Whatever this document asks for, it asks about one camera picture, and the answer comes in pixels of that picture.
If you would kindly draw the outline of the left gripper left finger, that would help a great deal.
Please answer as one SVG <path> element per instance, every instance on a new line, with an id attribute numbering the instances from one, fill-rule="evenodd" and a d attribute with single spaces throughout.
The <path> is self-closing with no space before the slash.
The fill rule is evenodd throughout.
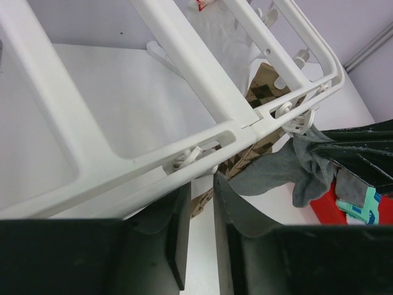
<path id="1" fill-rule="evenodd" d="M 2 294 L 179 294 L 191 186 L 121 219 L 1 222 Z"/>

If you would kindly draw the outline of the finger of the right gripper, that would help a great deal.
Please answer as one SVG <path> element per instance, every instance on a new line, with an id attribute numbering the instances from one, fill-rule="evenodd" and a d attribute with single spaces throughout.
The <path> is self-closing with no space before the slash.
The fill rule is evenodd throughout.
<path id="1" fill-rule="evenodd" d="M 392 194 L 392 154 L 329 153 L 328 158 L 379 194 Z"/>
<path id="2" fill-rule="evenodd" d="M 363 127 L 326 130 L 323 134 L 332 141 L 311 146 L 311 150 L 320 156 L 346 151 L 392 156 L 391 120 Z"/>

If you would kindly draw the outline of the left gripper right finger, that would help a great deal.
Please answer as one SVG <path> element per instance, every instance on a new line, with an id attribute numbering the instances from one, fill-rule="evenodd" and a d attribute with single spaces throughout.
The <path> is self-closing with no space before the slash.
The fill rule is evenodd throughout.
<path id="1" fill-rule="evenodd" d="M 286 226 L 214 175 L 221 294 L 391 294 L 391 226 Z"/>

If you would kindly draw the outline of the grey sock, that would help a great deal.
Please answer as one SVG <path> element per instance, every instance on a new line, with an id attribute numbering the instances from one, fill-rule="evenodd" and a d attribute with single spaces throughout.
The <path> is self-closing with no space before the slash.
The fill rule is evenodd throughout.
<path id="1" fill-rule="evenodd" d="M 330 189 L 336 167 L 312 148 L 332 139 L 315 126 L 305 134 L 295 134 L 283 147 L 252 162 L 229 181 L 232 189 L 243 196 L 262 195 L 276 187 L 293 183 L 292 204 L 304 208 Z"/>
<path id="2" fill-rule="evenodd" d="M 335 194 L 338 199 L 364 206 L 368 185 L 345 169 L 339 169 L 336 176 Z"/>

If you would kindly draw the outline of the brown argyle sock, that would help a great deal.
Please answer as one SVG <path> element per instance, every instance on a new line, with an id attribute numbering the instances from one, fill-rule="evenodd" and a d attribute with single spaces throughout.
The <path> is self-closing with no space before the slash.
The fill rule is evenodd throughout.
<path id="1" fill-rule="evenodd" d="M 278 77 L 279 75 L 274 67 L 264 62 L 260 64 L 245 96 L 246 101 L 252 109 L 258 108 L 259 106 L 290 93 L 288 86 L 279 89 L 274 85 Z"/>
<path id="2" fill-rule="evenodd" d="M 236 175 L 244 171 L 250 164 L 256 161 L 264 154 L 272 153 L 273 145 L 284 136 L 284 131 L 280 128 L 269 134 L 267 137 L 259 140 L 252 146 L 247 147 L 245 150 L 237 153 L 228 160 L 222 162 L 218 166 L 227 180 L 231 180 Z M 191 201 L 191 214 L 190 218 L 198 216 L 203 210 L 205 205 L 212 199 L 214 195 L 213 188 L 196 197 Z"/>

